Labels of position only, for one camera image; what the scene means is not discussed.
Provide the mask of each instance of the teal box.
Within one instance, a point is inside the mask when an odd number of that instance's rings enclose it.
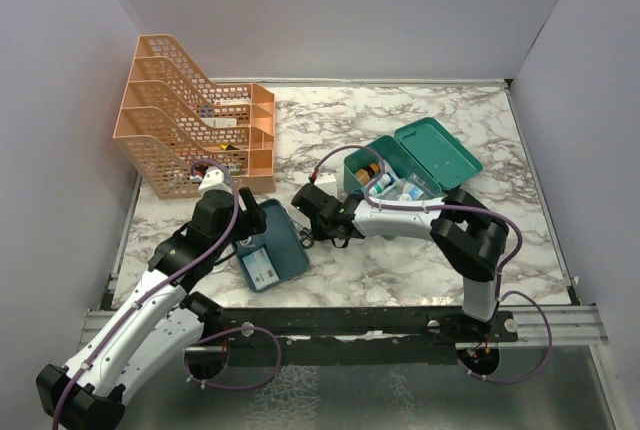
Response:
[[[264,292],[293,277],[303,274],[309,269],[310,262],[307,252],[300,243],[298,232],[294,228],[287,211],[275,198],[270,198],[260,204],[267,214],[267,230],[264,233],[251,237],[248,245],[234,243],[236,259],[244,273],[249,288],[254,292]],[[269,283],[258,289],[247,268],[245,258],[257,250],[264,249],[273,270],[277,275],[277,281]]]
[[[384,135],[367,146],[389,162],[400,178],[412,173],[420,177],[429,197],[437,197],[482,171],[482,163],[431,117],[400,127],[393,137]],[[363,188],[354,174],[375,161],[375,155],[366,150],[356,150],[344,159],[344,189],[348,193]]]

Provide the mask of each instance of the teal tray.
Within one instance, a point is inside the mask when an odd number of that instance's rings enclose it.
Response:
[[[298,232],[294,228],[289,215],[282,204],[275,198],[265,200],[260,204],[267,214],[267,230],[259,235],[251,237],[251,243],[247,246],[234,243],[236,260],[242,269],[247,285],[254,292],[264,292],[287,280],[309,270],[310,262],[307,251],[300,243]],[[272,283],[260,290],[256,289],[253,280],[244,264],[243,258],[257,249],[264,247],[274,270],[278,274],[279,281]]]
[[[439,196],[482,171],[482,163],[436,119],[427,117],[398,128],[394,136],[384,135],[368,147],[376,150],[400,178],[415,173],[427,184],[429,197]],[[366,150],[344,159],[344,189],[362,188],[355,172],[376,161]]]

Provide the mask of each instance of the teal case lid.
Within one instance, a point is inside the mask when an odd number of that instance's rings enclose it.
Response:
[[[367,145],[389,162],[400,178],[415,173],[427,186],[429,197],[451,190],[482,171],[482,163],[434,118],[427,117],[383,135]],[[355,172],[375,162],[366,150],[344,159],[344,189],[362,188]]]
[[[482,171],[482,163],[435,118],[401,127],[394,137],[444,190],[451,190]]]

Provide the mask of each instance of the item in organizer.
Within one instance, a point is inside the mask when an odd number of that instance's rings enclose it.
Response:
[[[227,127],[237,127],[238,120],[236,118],[222,118],[222,117],[202,117],[202,121],[213,128],[227,128]]]
[[[262,290],[280,280],[264,246],[242,257],[242,263],[249,272],[256,290]]]
[[[229,169],[229,173],[231,174],[240,172],[240,165],[238,165],[237,163],[227,163],[224,166]]]
[[[373,176],[380,171],[377,163],[372,163],[364,168],[361,168],[355,173],[356,178],[362,185],[366,185],[371,181]]]
[[[393,167],[391,166],[391,164],[389,162],[387,162],[386,160],[382,160],[384,162],[384,171],[385,173],[388,173],[389,175],[391,175],[393,177],[393,180],[400,180],[400,177],[398,177],[398,174],[395,172],[395,170],[393,169]]]
[[[379,195],[381,194],[389,185],[393,184],[393,182],[395,182],[395,179],[391,176],[390,173],[385,173],[384,175],[382,175],[382,177],[380,177],[380,180],[378,180],[378,182],[371,187],[371,189],[369,190],[369,195],[374,196],[374,195]]]
[[[193,176],[196,178],[195,179],[192,178],[191,181],[195,183],[202,182],[202,177],[204,177],[207,174],[207,168],[209,168],[210,166],[211,165],[209,165],[208,163],[201,163],[193,167],[193,173],[195,174]]]
[[[247,105],[248,103],[251,103],[251,100],[249,98],[229,98],[227,100],[214,100],[213,104],[216,106],[220,106],[220,105]]]
[[[382,193],[376,195],[378,200],[398,200],[398,197],[402,195],[402,189],[407,181],[404,178],[396,180],[394,183],[385,188]]]
[[[398,200],[403,202],[426,200],[426,192],[427,190],[424,181],[422,181],[422,179],[415,173],[412,173],[402,187],[402,195],[398,197]]]

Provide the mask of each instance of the black cable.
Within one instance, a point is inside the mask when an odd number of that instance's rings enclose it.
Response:
[[[236,250],[234,250],[233,252],[231,252],[229,255],[227,255],[224,258],[221,258],[220,260],[218,260],[217,262],[215,262],[213,264],[214,267],[217,267],[218,265],[223,264],[224,262],[226,262],[227,260],[231,260],[233,257],[236,256],[236,253],[238,253]]]

